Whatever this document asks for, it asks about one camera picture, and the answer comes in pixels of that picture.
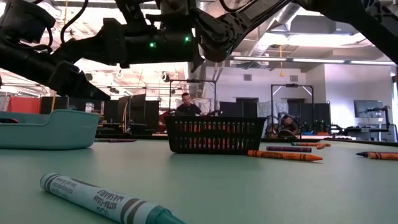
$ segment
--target black partition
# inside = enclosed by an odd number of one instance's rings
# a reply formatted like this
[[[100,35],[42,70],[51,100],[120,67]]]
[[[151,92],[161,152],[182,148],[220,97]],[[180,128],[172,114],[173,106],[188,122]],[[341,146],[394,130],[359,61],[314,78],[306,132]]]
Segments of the black partition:
[[[288,113],[293,116],[301,117],[301,107],[304,103],[305,99],[287,99]]]
[[[86,111],[87,103],[94,104],[94,110],[101,111],[101,105],[102,105],[101,100],[88,100],[88,99],[74,98],[74,97],[69,97],[68,109]]]
[[[330,105],[328,103],[315,103],[314,104],[314,120],[324,121],[325,124],[331,124],[330,121]],[[301,120],[307,124],[312,122],[312,104],[301,104]]]
[[[145,124],[148,129],[159,130],[159,100],[145,102]]]
[[[134,95],[129,102],[130,122],[145,124],[146,94]]]
[[[115,119],[115,123],[122,123],[123,116],[126,115],[124,110],[127,109],[126,105],[130,98],[131,98],[131,96],[124,96],[124,97],[119,98],[119,100],[118,100],[118,118]]]
[[[52,106],[52,96],[43,96],[40,99],[40,114],[50,114]],[[67,97],[55,97],[55,110],[66,110],[68,109],[68,98]]]
[[[257,118],[257,103],[244,102],[243,116],[245,118]]]
[[[242,110],[235,102],[220,102],[220,110],[223,112],[220,116],[242,117]]]
[[[104,101],[104,119],[109,123],[117,123],[118,100]]]

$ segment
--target teal plastic tray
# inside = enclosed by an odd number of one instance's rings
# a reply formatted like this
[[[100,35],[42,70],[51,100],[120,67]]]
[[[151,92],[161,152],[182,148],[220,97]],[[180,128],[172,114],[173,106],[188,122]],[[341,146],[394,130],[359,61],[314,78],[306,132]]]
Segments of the teal plastic tray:
[[[19,122],[0,123],[0,149],[66,150],[90,147],[100,116],[72,110],[55,110],[51,114],[0,111],[0,118]]]

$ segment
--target ceiling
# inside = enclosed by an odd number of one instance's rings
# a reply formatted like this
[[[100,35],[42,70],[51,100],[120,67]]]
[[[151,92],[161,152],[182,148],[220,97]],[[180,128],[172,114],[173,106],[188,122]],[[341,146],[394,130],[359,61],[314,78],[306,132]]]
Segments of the ceiling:
[[[246,1],[226,0],[229,7],[238,7],[245,4]],[[59,47],[61,43],[61,28],[80,10],[82,5],[83,0],[71,0],[68,2],[66,0],[47,0],[40,3],[40,6],[46,9],[57,20],[53,28],[54,44],[52,47],[54,49]],[[199,1],[198,6],[215,17],[225,13],[218,1]],[[143,8],[142,11],[144,14],[160,13],[156,9],[154,2],[144,4]],[[248,34],[233,54],[243,56],[252,55],[253,49],[262,43],[262,47],[264,48],[264,45],[266,47],[264,52],[261,52],[261,55],[271,57],[355,58],[367,60],[382,57],[382,53],[378,49],[373,47],[361,34],[357,34],[357,31],[348,24],[330,21],[319,13],[308,12],[302,8],[296,10],[294,15],[291,16],[292,18],[290,18],[288,23],[269,30],[269,26],[278,20],[276,16],[271,17]],[[72,37],[83,39],[95,35],[101,29],[103,18],[106,17],[113,17],[120,23],[125,23],[123,15],[113,0],[90,0],[83,15],[65,33],[65,40]],[[42,43],[46,44],[48,39],[49,35],[46,33],[42,39]],[[341,39],[341,41],[332,44],[331,41],[336,39]],[[185,62],[131,65],[129,69],[120,69],[117,66],[113,67],[81,59],[76,65],[84,72],[91,73],[93,75],[91,82],[97,86],[104,86],[102,90],[113,96],[113,98],[139,93],[143,90],[137,90],[136,88],[142,86],[150,87],[147,90],[147,95],[166,96],[169,94],[167,90],[169,84],[161,80],[163,73],[170,75],[170,78],[173,79],[186,79],[192,76],[192,74],[189,74],[188,65]],[[304,72],[311,66],[307,63],[283,64],[284,68],[301,68]],[[278,68],[280,67],[280,62],[269,62],[266,67],[268,69]],[[0,75],[2,76],[3,83],[32,83],[5,70],[0,71]],[[111,85],[120,86],[118,87],[119,93],[111,93],[109,87],[106,87]],[[173,83],[173,87],[181,89],[176,91],[176,95],[188,89],[185,82],[175,82]],[[16,88],[20,91],[37,95],[48,95],[50,93],[50,90],[44,87],[20,86]]]

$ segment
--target purple crayon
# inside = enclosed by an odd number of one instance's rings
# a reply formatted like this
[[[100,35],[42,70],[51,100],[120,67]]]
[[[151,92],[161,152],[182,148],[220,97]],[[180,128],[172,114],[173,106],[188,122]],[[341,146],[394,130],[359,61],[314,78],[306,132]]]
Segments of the purple crayon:
[[[310,147],[280,147],[280,146],[267,146],[267,151],[285,151],[285,152],[311,152]]]
[[[135,142],[135,139],[95,139],[95,142],[109,142],[109,143],[116,143],[116,142]]]

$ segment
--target metal frame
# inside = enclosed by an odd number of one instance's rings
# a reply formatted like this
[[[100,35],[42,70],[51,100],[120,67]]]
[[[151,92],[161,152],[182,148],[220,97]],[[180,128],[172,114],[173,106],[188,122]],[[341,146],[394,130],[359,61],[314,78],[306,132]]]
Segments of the metal frame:
[[[172,104],[172,83],[173,82],[187,82],[187,83],[202,83],[202,82],[207,82],[207,83],[212,83],[214,84],[214,110],[216,110],[216,104],[217,104],[217,84],[216,80],[172,80],[170,79],[169,83],[169,109],[171,109],[171,104]]]
[[[303,87],[303,89],[304,89],[307,93],[309,93],[309,91],[308,91],[305,87],[311,88],[311,93],[310,93],[310,95],[311,95],[311,97],[312,97],[312,102],[311,102],[311,104],[312,104],[312,129],[313,129],[313,125],[314,125],[314,123],[315,123],[315,120],[314,120],[314,116],[315,116],[315,113],[314,113],[314,111],[315,111],[315,104],[314,104],[314,101],[313,101],[313,100],[314,100],[314,99],[313,99],[313,86],[312,86],[312,85],[297,85],[297,84],[285,84],[285,85],[283,85],[283,84],[271,84],[271,128],[274,128],[274,86],[279,86],[279,88],[282,87],[282,86],[284,86],[284,87],[286,87],[286,88]]]

